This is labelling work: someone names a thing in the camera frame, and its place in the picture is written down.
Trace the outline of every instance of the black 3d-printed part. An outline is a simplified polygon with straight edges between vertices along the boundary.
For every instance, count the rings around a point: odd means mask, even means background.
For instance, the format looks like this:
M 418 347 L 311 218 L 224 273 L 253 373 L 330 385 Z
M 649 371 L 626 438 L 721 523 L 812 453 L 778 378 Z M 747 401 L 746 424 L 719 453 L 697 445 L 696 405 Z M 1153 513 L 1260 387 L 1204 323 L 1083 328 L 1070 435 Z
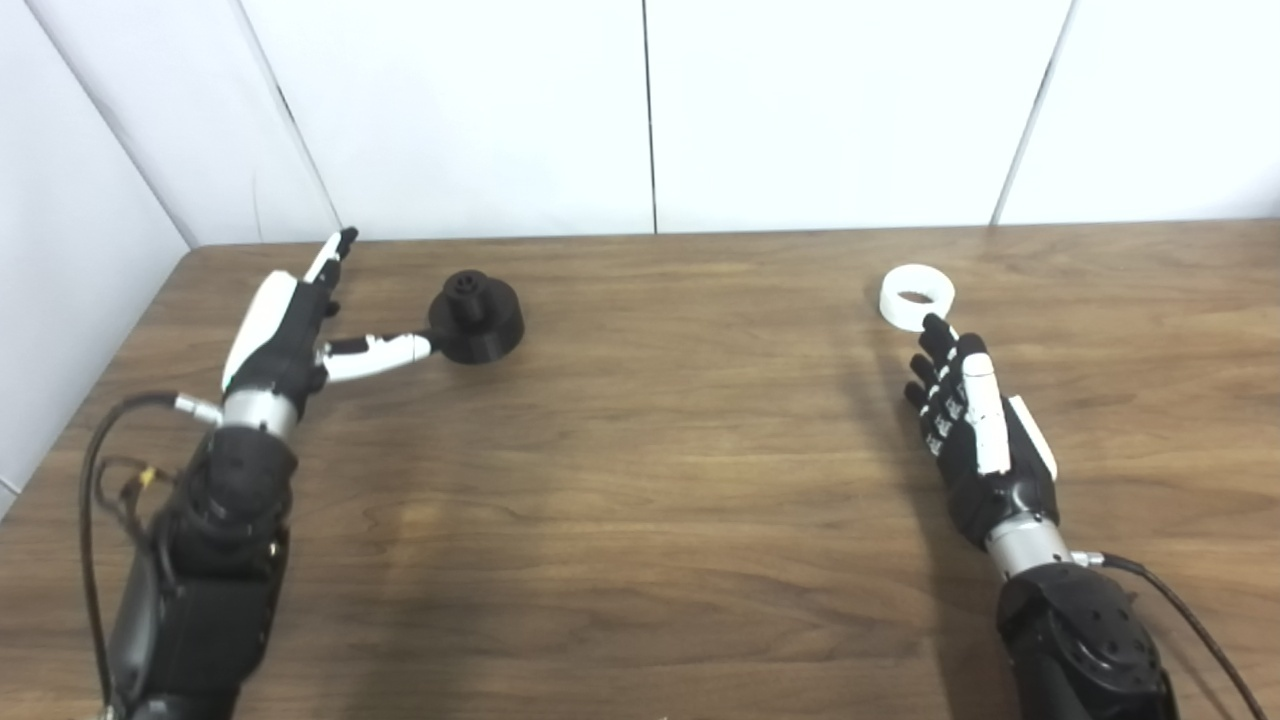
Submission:
M 440 338 L 440 352 L 465 365 L 499 360 L 525 337 L 516 291 L 480 270 L 462 270 L 444 281 L 426 319 Z

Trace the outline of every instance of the wooden table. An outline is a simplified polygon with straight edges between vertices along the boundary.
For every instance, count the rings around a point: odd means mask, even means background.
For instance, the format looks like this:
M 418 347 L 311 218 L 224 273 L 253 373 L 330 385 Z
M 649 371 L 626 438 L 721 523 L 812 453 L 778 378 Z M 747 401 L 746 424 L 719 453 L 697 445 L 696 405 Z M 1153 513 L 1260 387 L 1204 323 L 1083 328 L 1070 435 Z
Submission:
M 76 471 L 110 402 L 215 395 L 251 293 L 314 246 L 174 273 L 0 525 L 0 707 L 86 716 Z M 998 583 L 952 530 L 874 297 L 933 264 L 1062 468 L 1064 536 L 1146 561 L 1280 712 L 1280 223 L 357 246 L 333 337 L 452 272 L 520 292 L 509 357 L 312 400 L 294 553 L 247 719 L 1016 717 Z M 180 465 L 166 415 L 111 446 Z M 129 551 L 97 523 L 108 618 Z M 1184 717 L 1243 717 L 1147 587 Z

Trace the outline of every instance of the white ring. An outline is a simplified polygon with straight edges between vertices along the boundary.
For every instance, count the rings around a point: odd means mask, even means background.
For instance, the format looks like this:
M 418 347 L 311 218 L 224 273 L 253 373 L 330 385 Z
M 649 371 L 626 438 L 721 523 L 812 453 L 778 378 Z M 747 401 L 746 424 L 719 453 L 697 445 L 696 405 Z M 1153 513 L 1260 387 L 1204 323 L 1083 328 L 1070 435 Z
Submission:
M 929 301 L 908 300 L 904 292 L 923 295 Z M 946 318 L 955 299 L 956 286 L 942 270 L 928 265 L 899 265 L 881 284 L 881 315 L 895 328 L 918 333 L 924 331 L 924 316 L 929 313 Z

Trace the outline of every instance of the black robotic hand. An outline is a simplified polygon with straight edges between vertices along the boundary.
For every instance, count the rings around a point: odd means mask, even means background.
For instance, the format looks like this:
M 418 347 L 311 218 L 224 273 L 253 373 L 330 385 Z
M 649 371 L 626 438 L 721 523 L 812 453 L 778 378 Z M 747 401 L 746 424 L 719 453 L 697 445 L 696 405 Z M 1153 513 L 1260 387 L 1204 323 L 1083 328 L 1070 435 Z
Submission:
M 1021 515 L 1059 523 L 1057 465 L 1020 397 L 1000 393 L 982 338 L 956 332 L 937 315 L 924 319 L 911 359 L 920 382 L 906 400 L 920 415 L 920 434 L 937 457 L 956 529 L 986 548 L 1000 523 Z
M 1172 720 L 1169 679 L 1123 588 L 1059 534 L 1056 462 L 1021 398 L 1005 397 L 982 338 L 924 319 L 906 398 L 937 457 L 956 529 L 1005 583 L 996 628 L 1027 720 Z

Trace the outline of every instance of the cable connector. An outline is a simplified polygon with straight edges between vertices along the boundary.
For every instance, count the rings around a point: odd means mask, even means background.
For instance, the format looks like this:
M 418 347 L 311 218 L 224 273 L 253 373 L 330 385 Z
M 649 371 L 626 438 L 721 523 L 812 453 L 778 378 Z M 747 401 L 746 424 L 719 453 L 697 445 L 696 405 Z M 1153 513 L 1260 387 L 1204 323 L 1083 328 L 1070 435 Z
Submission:
M 1101 552 L 1092 552 L 1083 550 L 1071 551 L 1071 562 L 1075 562 L 1080 568 L 1101 568 L 1105 560 L 1106 556 L 1102 555 Z
M 209 402 L 207 400 L 179 393 L 173 401 L 173 409 L 179 413 L 186 413 L 206 425 L 223 424 L 223 409 L 216 404 Z

